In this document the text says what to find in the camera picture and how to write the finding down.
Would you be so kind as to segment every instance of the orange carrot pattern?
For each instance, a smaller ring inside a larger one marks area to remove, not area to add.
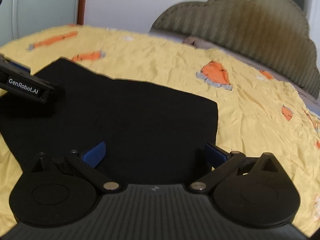
[[[103,52],[102,50],[96,50],[94,52],[90,53],[84,53],[84,54],[78,54],[75,55],[71,60],[73,61],[81,61],[81,60],[97,60],[99,58],[105,57],[106,53]]]
[[[260,73],[264,75],[267,79],[274,79],[274,77],[267,71],[260,70]]]
[[[57,41],[63,41],[65,38],[70,38],[70,37],[76,36],[77,34],[78,34],[78,31],[73,31],[73,32],[69,32],[69,33],[65,33],[65,34],[61,34],[61,35],[52,36],[52,37],[45,39],[43,41],[30,44],[28,47],[28,50],[33,50],[33,49],[40,47],[40,46],[45,46],[45,45],[48,46],[48,45],[51,45]]]
[[[287,119],[287,121],[290,121],[291,118],[293,117],[293,112],[288,107],[282,106],[281,112],[284,115],[284,117]]]
[[[311,121],[311,123],[312,123],[312,125],[313,125],[313,128],[316,130],[317,133],[319,133],[320,131],[319,131],[318,124],[311,119],[310,114],[308,114],[305,110],[303,110],[303,111],[305,112],[305,114],[306,114],[306,116],[308,117],[308,119]]]
[[[204,80],[210,86],[223,87],[226,90],[232,90],[228,72],[223,68],[221,63],[210,61],[201,71],[196,73],[197,78]]]

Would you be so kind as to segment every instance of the yellow bedspread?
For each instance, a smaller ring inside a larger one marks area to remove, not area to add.
[[[51,28],[12,41],[0,53],[31,67],[32,73],[66,57],[111,78],[149,81],[214,100],[219,109],[217,145],[247,156],[274,153],[301,196],[294,224],[308,235],[320,226],[318,119],[311,114],[313,125],[291,84],[269,80],[217,49],[194,49],[148,35],[88,26]],[[196,77],[210,61],[227,71],[231,91]],[[289,121],[283,106],[292,112]],[[19,164],[0,135],[0,235],[15,225],[8,198],[20,175]]]

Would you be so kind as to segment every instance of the round black disc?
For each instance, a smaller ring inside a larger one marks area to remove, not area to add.
[[[215,204],[228,218],[247,226],[268,228],[293,220],[300,197],[290,180],[279,172],[238,175],[214,190]]]
[[[11,192],[15,217],[33,226],[59,226],[83,217],[96,201],[86,180],[57,172],[26,173]]]

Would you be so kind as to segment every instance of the bed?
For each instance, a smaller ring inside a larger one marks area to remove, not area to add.
[[[163,36],[66,25],[12,41],[0,53],[31,67],[32,73],[65,57],[111,78],[148,81],[215,101],[217,145],[247,156],[274,153],[301,196],[293,223],[311,235],[320,226],[318,116],[289,82],[278,81],[220,48],[197,49],[181,44],[182,36],[171,40]],[[223,72],[220,84],[203,78],[212,67]],[[3,235],[16,223],[8,198],[21,169],[1,135],[0,174]]]

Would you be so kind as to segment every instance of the wooden door frame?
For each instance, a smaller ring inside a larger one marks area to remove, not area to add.
[[[85,0],[79,0],[77,24],[80,24],[80,25],[84,24],[84,9],[85,9]]]

